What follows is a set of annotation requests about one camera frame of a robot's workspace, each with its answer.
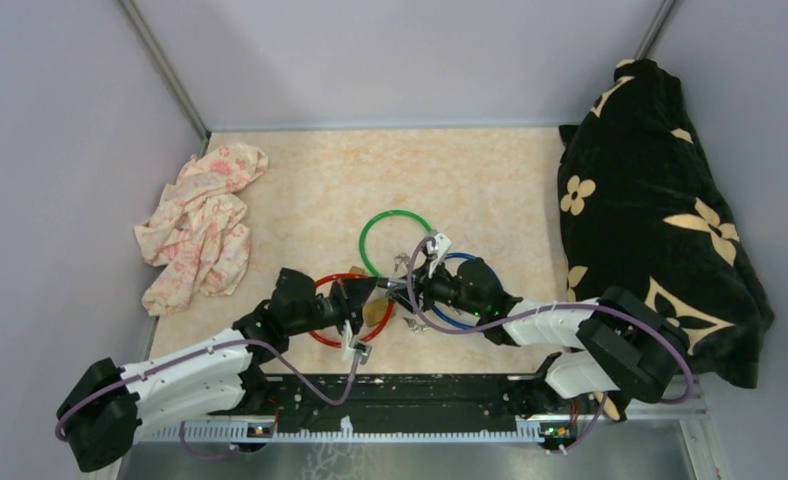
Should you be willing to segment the large brass padlock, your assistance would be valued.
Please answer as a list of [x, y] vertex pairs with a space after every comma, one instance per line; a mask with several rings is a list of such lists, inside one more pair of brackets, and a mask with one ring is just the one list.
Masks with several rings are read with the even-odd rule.
[[393, 312], [394, 303], [387, 298], [371, 300], [363, 306], [364, 326], [368, 329], [383, 328]]

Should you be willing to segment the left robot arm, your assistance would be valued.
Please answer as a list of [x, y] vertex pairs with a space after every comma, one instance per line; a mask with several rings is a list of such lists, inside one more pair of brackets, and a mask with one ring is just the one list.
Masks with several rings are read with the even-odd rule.
[[291, 337], [328, 327], [355, 345], [364, 305], [385, 283], [352, 275], [323, 295], [314, 279], [283, 268], [268, 298], [197, 344], [157, 360], [91, 364], [58, 407], [54, 435], [70, 447], [81, 471], [93, 472], [163, 427], [236, 408], [258, 413], [270, 399], [262, 364], [285, 363]]

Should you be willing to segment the green lock key pair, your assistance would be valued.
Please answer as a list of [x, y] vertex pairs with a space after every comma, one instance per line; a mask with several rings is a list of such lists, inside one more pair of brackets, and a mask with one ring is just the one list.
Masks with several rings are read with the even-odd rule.
[[407, 253], [398, 254], [394, 259], [394, 272], [405, 269], [409, 259], [410, 256]]

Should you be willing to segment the black floral blanket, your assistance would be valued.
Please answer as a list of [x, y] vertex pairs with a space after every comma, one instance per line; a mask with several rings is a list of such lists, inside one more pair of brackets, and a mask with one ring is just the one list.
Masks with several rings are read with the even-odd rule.
[[686, 334], [694, 373], [756, 388], [774, 313], [679, 78], [649, 59], [621, 61], [583, 120], [559, 134], [567, 299], [622, 288]]

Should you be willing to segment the red cable lock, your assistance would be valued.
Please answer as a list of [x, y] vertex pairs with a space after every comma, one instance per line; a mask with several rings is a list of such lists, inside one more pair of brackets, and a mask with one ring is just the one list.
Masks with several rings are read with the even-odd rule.
[[[355, 275], [355, 274], [349, 274], [349, 273], [335, 273], [335, 274], [330, 274], [330, 275], [327, 275], [327, 276], [324, 276], [324, 277], [318, 279], [315, 282], [315, 286], [316, 287], [320, 287], [320, 286], [323, 286], [325, 284], [332, 283], [332, 282], [340, 283], [342, 280], [345, 280], [345, 279], [361, 278], [361, 277], [367, 277], [367, 275], [363, 276], [363, 275]], [[394, 312], [395, 312], [395, 303], [394, 303], [393, 312], [391, 313], [391, 315], [390, 315], [390, 317], [388, 319], [388, 322], [384, 325], [384, 327], [383, 328], [371, 329], [369, 333], [367, 333], [366, 335], [364, 335], [361, 338], [361, 340], [364, 341], [364, 342], [370, 342], [370, 341], [374, 340], [385, 329], [385, 327], [388, 325], [388, 323], [391, 320]], [[309, 335], [315, 341], [317, 341], [318, 343], [320, 343], [322, 345], [325, 345], [327, 347], [331, 347], [331, 348], [340, 348], [341, 347], [341, 343], [339, 341], [335, 341], [335, 340], [326, 338], [326, 337], [320, 335], [316, 331], [310, 332]]]

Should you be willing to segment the pink patterned cloth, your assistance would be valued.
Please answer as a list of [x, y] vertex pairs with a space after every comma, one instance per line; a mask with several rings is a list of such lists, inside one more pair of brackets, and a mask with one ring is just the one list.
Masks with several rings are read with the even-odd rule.
[[144, 262], [163, 271], [141, 298], [152, 317], [186, 310], [195, 294], [228, 296], [246, 274], [251, 230], [238, 193], [267, 173], [268, 156], [246, 143], [192, 157], [153, 214], [134, 227]]

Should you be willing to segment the green cable lock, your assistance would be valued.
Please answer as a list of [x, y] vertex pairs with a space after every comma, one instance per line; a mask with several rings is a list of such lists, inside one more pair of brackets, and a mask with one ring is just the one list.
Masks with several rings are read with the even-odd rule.
[[385, 220], [385, 219], [388, 219], [388, 218], [392, 218], [392, 217], [404, 217], [404, 218], [411, 219], [411, 220], [417, 222], [424, 229], [425, 232], [429, 232], [429, 231], [432, 230], [432, 227], [431, 227], [430, 223], [427, 220], [425, 220], [422, 216], [420, 216], [417, 213], [414, 213], [412, 211], [404, 210], [404, 209], [385, 210], [385, 211], [382, 211], [382, 212], [374, 215], [372, 218], [370, 218], [367, 221], [367, 223], [363, 226], [363, 228], [362, 228], [362, 230], [360, 232], [359, 239], [358, 239], [358, 251], [359, 251], [361, 260], [363, 261], [363, 264], [364, 264], [365, 268], [367, 269], [367, 271], [370, 274], [373, 274], [374, 276], [377, 276], [377, 277], [380, 276], [380, 273], [376, 269], [376, 267], [373, 265], [372, 261], [370, 260], [370, 256], [369, 256], [368, 251], [367, 251], [367, 239], [368, 239], [368, 236], [369, 236], [369, 233], [370, 233], [371, 229], [377, 223], [381, 222], [382, 220]]

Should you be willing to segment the blue cable lock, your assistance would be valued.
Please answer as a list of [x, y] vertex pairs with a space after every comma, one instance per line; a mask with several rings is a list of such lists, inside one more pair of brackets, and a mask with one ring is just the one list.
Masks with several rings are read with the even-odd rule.
[[[467, 262], [473, 262], [476, 259], [476, 256], [472, 255], [472, 254], [469, 254], [469, 253], [464, 253], [464, 252], [452, 252], [452, 253], [449, 253], [447, 255], [447, 259], [459, 259], [459, 260], [463, 260], [465, 263], [467, 263]], [[490, 266], [486, 266], [486, 268], [487, 268], [488, 271], [491, 272], [491, 275], [494, 277], [495, 282], [499, 286], [502, 286], [502, 282], [500, 281], [500, 279], [497, 276], [496, 272]], [[458, 328], [458, 329], [469, 329], [469, 328], [471, 328], [471, 325], [462, 323], [459, 320], [451, 318], [449, 315], [444, 313], [438, 306], [433, 306], [431, 311], [439, 319], [441, 319], [445, 323], [447, 323], [447, 324], [449, 324], [449, 325], [451, 325], [451, 326], [453, 326], [455, 328]]]

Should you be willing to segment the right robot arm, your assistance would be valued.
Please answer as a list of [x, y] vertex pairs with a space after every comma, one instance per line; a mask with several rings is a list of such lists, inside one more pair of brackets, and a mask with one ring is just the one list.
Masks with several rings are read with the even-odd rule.
[[426, 261], [383, 284], [413, 313], [443, 304], [473, 315], [477, 323], [471, 332], [497, 345], [563, 347], [542, 363], [533, 385], [534, 401], [546, 412], [558, 412], [571, 398], [589, 393], [663, 403], [673, 377], [691, 373], [686, 334], [619, 287], [584, 301], [538, 304], [507, 293], [479, 257], [455, 273], [441, 262]]

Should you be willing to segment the silver key bunch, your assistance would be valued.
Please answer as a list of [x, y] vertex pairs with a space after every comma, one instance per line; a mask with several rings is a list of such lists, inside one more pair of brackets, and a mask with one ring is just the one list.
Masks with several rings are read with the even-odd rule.
[[422, 333], [422, 332], [427, 331], [427, 330], [430, 329], [430, 327], [427, 324], [419, 322], [418, 320], [416, 320], [414, 318], [404, 317], [403, 320], [404, 320], [405, 324], [407, 325], [408, 329], [412, 333], [415, 333], [415, 334]]

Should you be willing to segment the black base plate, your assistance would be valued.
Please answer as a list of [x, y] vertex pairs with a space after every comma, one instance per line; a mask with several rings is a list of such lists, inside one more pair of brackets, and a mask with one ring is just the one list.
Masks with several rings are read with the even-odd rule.
[[531, 374], [387, 374], [356, 376], [344, 404], [332, 406], [346, 388], [344, 375], [271, 377], [251, 399], [221, 416], [275, 417], [280, 433], [335, 433], [351, 426], [361, 434], [511, 432], [519, 420], [546, 416], [564, 423], [595, 412], [586, 396], [567, 400]]

